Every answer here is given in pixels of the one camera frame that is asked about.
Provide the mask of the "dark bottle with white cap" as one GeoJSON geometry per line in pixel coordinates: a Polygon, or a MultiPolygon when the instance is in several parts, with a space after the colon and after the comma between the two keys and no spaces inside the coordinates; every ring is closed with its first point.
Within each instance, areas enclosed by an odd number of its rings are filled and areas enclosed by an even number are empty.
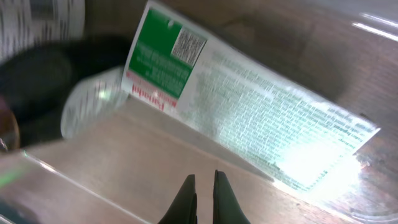
{"type": "Polygon", "coordinates": [[[50,42],[1,64],[1,152],[61,137],[60,120],[82,79],[124,65],[131,42],[106,35],[50,42]]]}

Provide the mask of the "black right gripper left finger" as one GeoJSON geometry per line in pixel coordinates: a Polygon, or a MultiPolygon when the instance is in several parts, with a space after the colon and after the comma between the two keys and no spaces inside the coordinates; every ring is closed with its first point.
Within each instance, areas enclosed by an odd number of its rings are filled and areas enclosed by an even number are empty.
{"type": "Polygon", "coordinates": [[[187,176],[159,224],[197,224],[197,193],[194,174],[187,176]]]}

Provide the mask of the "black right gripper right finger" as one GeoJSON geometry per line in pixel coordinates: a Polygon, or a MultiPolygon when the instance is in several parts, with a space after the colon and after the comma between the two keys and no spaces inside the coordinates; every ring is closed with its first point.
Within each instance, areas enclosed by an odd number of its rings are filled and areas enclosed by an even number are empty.
{"type": "Polygon", "coordinates": [[[226,174],[215,170],[213,224],[250,224],[237,201],[226,174]]]}

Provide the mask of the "white medicine box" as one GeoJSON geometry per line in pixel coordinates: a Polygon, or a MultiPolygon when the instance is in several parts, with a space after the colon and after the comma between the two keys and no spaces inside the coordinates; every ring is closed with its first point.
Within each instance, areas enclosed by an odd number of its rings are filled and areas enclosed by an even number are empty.
{"type": "Polygon", "coordinates": [[[301,192],[379,131],[157,1],[145,6],[121,86],[301,192]]]}

